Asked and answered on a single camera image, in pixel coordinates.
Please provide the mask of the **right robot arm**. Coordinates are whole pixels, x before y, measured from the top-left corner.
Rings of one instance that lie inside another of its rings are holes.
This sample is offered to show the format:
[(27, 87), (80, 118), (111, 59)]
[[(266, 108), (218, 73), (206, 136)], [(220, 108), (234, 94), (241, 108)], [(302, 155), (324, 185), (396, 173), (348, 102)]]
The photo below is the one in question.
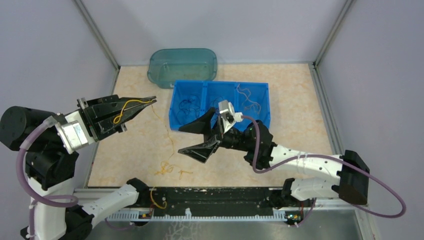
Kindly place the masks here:
[(281, 169), (309, 176), (284, 181), (281, 199), (287, 206), (307, 199), (336, 197), (352, 205), (368, 203), (370, 169), (357, 152), (325, 155), (294, 150), (273, 142), (273, 135), (261, 120), (226, 112), (212, 124), (215, 113), (212, 107), (178, 129), (203, 136), (203, 143), (181, 148), (178, 153), (205, 163), (218, 148), (226, 148), (245, 152), (244, 160), (257, 174)]

